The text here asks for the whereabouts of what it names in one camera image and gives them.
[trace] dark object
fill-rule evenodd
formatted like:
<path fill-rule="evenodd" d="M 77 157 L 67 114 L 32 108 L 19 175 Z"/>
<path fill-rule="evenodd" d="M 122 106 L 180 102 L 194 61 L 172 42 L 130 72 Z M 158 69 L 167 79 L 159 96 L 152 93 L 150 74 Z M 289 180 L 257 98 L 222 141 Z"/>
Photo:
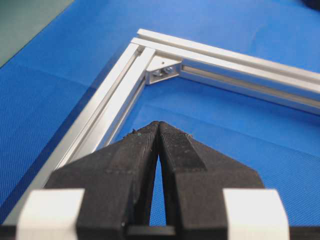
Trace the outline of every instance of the dark object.
<path fill-rule="evenodd" d="M 320 0 L 302 0 L 305 5 L 312 9 L 320 10 Z"/>
<path fill-rule="evenodd" d="M 167 226 L 148 226 L 156 163 L 162 165 Z M 76 222 L 81 240 L 228 239 L 223 188 L 264 188 L 253 169 L 154 121 L 121 141 L 55 170 L 47 189 L 84 188 Z M 0 227 L 15 239 L 14 226 Z M 291 227 L 291 240 L 319 227 Z"/>

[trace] silver aluminum profile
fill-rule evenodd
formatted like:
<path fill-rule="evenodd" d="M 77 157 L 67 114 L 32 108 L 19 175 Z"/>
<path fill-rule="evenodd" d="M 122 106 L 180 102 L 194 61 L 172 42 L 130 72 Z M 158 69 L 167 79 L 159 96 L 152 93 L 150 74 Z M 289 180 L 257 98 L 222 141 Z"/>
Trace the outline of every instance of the silver aluminum profile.
<path fill-rule="evenodd" d="M 112 143 L 144 89 L 146 70 L 154 56 L 181 60 L 178 74 L 182 78 L 320 114 L 319 73 L 145 29 L 137 33 L 138 37 L 132 39 L 6 218 L 5 225 L 17 223 L 30 191 L 42 188 L 54 169 Z"/>

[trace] white pad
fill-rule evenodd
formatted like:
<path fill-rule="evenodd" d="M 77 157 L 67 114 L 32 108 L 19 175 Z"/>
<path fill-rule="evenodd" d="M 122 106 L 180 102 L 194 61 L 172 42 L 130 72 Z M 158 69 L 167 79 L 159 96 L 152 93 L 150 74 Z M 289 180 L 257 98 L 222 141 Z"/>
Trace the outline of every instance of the white pad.
<path fill-rule="evenodd" d="M 288 218 L 275 189 L 224 188 L 228 240 L 289 240 Z"/>
<path fill-rule="evenodd" d="M 85 190 L 33 190 L 20 213 L 17 240 L 77 240 L 76 222 Z"/>

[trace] metal bracket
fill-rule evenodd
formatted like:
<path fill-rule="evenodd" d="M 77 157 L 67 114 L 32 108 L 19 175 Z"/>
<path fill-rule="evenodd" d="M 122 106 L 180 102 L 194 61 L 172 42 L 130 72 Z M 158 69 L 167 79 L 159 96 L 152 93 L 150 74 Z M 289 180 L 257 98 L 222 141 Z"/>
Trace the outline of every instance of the metal bracket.
<path fill-rule="evenodd" d="M 155 84 L 179 76 L 181 63 L 182 59 L 155 55 L 145 70 L 145 84 Z"/>

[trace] green surface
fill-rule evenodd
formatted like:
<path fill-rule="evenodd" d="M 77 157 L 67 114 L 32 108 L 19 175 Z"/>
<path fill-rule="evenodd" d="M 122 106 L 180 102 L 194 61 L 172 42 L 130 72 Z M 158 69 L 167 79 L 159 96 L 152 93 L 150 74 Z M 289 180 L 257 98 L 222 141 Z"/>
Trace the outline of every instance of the green surface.
<path fill-rule="evenodd" d="M 73 0 L 0 0 L 0 67 Z"/>

